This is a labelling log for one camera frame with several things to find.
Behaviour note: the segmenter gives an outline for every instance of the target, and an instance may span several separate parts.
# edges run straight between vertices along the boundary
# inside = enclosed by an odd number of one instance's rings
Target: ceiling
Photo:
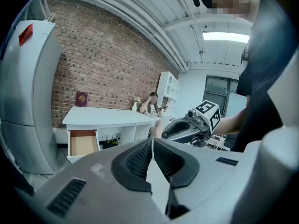
[[[193,0],[99,2],[150,38],[179,71],[187,71],[189,67],[232,70],[240,65],[245,43],[204,41],[203,31],[250,35],[251,25],[247,22],[217,14],[202,3],[195,7]]]

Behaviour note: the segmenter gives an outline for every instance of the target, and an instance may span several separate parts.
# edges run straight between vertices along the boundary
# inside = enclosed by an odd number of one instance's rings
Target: white cabinet
[[[167,115],[175,115],[176,105],[178,101],[178,93],[180,89],[180,82],[170,72],[161,72],[158,85],[158,106],[162,103],[168,104]]]
[[[139,112],[73,106],[63,120],[71,163],[100,151],[99,141],[118,136],[120,143],[146,139],[153,120]]]

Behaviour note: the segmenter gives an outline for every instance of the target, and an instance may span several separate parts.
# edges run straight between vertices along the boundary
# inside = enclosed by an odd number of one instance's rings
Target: fluorescent light
[[[203,32],[202,35],[205,40],[224,40],[243,43],[247,43],[249,40],[248,35],[230,32]]]

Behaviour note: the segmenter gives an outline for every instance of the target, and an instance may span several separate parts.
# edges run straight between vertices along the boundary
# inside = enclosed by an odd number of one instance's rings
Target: cable
[[[66,157],[66,155],[65,155],[65,153],[61,150],[61,152],[64,154],[64,156],[65,156],[65,158],[66,158],[66,160],[71,164],[71,162],[67,159],[67,157]]]
[[[121,143],[120,143],[120,141],[118,140],[117,136],[116,136],[116,139],[117,139],[118,145],[121,145]]]
[[[45,178],[48,178],[47,176],[45,176],[45,175],[43,175],[43,174],[39,174],[39,175],[44,176]],[[50,178],[48,178],[48,179],[50,179]]]

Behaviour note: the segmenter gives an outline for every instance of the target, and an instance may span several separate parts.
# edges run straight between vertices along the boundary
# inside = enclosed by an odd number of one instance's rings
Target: open drawer
[[[67,159],[74,163],[85,155],[100,151],[97,130],[70,130]]]

